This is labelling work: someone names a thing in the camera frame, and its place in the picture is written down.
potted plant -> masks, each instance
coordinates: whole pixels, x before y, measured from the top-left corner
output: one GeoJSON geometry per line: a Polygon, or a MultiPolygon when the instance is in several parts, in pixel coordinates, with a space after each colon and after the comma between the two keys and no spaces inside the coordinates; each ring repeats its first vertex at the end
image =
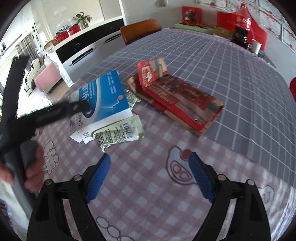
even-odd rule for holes
{"type": "Polygon", "coordinates": [[[80,12],[76,14],[75,17],[73,17],[74,20],[76,20],[76,24],[81,23],[82,29],[87,28],[89,26],[89,22],[91,21],[92,17],[88,15],[84,15],[84,12],[80,12]]]}

pink checkered tablecloth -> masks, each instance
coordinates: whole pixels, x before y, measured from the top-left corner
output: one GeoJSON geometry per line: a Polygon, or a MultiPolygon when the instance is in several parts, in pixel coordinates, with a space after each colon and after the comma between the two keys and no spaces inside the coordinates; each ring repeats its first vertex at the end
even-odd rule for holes
{"type": "MultiPolygon", "coordinates": [[[[197,139],[144,101],[134,112],[141,118],[145,137],[107,149],[111,169],[99,195],[89,204],[107,240],[193,239],[211,205],[202,197],[189,169],[190,151],[230,180],[253,179],[265,203],[272,240],[285,231],[296,207],[291,186],[217,142],[197,139]]],[[[44,146],[46,179],[55,182],[82,174],[103,154],[95,140],[86,145],[72,140],[67,120],[40,130],[38,141],[44,146]]],[[[69,204],[65,202],[65,206],[73,237],[81,240],[69,204]]],[[[232,202],[219,239],[227,233],[234,207],[232,202]]]]}

brown chair back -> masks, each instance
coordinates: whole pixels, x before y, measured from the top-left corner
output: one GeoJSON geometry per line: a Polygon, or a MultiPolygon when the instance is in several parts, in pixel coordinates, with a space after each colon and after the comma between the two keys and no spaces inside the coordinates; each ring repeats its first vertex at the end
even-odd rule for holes
{"type": "Polygon", "coordinates": [[[155,19],[144,20],[120,28],[121,36],[126,45],[160,30],[161,26],[155,19]]]}

cartoon pig nose print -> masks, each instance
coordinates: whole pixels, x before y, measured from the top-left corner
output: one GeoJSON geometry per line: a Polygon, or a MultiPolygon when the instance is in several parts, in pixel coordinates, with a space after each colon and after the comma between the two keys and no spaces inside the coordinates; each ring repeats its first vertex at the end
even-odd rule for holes
{"type": "Polygon", "coordinates": [[[43,170],[45,173],[51,174],[52,170],[56,167],[59,156],[56,149],[54,148],[54,143],[49,141],[43,149],[44,152],[44,161],[43,170]]]}
{"type": "Polygon", "coordinates": [[[264,188],[258,188],[261,195],[265,209],[268,210],[274,200],[274,189],[271,186],[265,186],[264,188]]]}
{"type": "Polygon", "coordinates": [[[134,241],[130,237],[121,236],[120,231],[116,227],[111,226],[103,217],[97,217],[96,222],[107,241],[134,241]]]}
{"type": "Polygon", "coordinates": [[[174,146],[169,150],[166,169],[171,179],[180,185],[196,184],[188,165],[191,150],[174,146]]]}

black drawer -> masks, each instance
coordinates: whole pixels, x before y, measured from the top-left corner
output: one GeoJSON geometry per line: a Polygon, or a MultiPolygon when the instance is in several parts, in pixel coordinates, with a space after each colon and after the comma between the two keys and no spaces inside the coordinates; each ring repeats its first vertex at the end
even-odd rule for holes
{"type": "Polygon", "coordinates": [[[119,31],[122,26],[124,26],[123,19],[119,19],[94,28],[66,43],[61,48],[58,48],[56,53],[61,62],[64,63],[67,59],[71,58],[74,54],[78,53],[90,44],[106,37],[109,34],[119,31]]]}

